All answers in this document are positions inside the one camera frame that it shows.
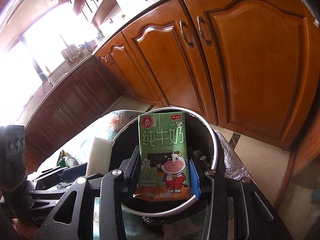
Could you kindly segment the crushed green soda can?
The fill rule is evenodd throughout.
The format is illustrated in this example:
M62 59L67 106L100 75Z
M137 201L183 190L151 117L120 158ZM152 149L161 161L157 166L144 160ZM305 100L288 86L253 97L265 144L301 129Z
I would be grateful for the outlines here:
M74 157L72 157L69 153L67 153L64 150L60 151L60 154L57 160L57 166L71 168L71 167L76 167L78 165L79 165L79 162Z

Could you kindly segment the green milk carton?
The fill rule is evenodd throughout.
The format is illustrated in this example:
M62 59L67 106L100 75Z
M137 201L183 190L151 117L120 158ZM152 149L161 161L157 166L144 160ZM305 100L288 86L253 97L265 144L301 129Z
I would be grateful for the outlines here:
M138 117L140 175L134 197L150 202L191 197L184 112Z

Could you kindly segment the wooden kitchen cabinets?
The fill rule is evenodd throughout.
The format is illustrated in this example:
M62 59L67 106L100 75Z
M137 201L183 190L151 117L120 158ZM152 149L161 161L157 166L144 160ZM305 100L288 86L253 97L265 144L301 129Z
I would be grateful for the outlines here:
M301 0L169 0L120 28L52 88L26 125L27 170L120 96L188 108L285 150L306 120L318 81L319 28Z

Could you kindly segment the grey kitchen countertop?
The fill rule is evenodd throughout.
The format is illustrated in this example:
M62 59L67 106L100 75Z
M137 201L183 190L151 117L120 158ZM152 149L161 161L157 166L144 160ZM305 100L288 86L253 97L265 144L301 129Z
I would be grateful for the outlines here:
M51 91L53 86L62 80L69 71L78 64L84 62L89 55L98 51L98 49L127 22L159 1L163 0L122 0L120 5L116 5L116 7L104 18L101 27L102 33L94 40L90 40L89 44L92 50L89 51L85 49L84 57L80 58L77 63L70 66L68 63L63 62L52 72L52 74L48 75L42 82L42 85L40 85L40 87L32 94L15 123L18 125L26 125L40 102Z

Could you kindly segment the teal floral tablecloth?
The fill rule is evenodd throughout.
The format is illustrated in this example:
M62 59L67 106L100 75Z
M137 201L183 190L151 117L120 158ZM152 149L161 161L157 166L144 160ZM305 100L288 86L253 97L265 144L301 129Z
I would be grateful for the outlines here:
M70 154L80 164L89 161L92 148L99 148L99 151L106 154L106 141L113 141L119 131L141 113L141 111L123 109L102 116L62 145L51 157L44 161L41 167L53 167L54 160L62 150ZM125 143L135 143L137 136L137 131L128 131L125 135L120 136L117 140L117 146L108 157L110 160L109 168L118 167L126 159L124 154L132 154L131 150L125 150L122 147ZM180 239L170 225L148 225L140 217L125 210L123 216L128 239Z

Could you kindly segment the knife block with utensils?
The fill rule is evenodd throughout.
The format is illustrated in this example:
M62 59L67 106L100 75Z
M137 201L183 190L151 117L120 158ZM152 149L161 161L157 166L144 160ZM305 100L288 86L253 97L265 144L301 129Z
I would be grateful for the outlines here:
M61 54L69 66L78 63L85 56L73 43L68 45L66 49L61 50Z

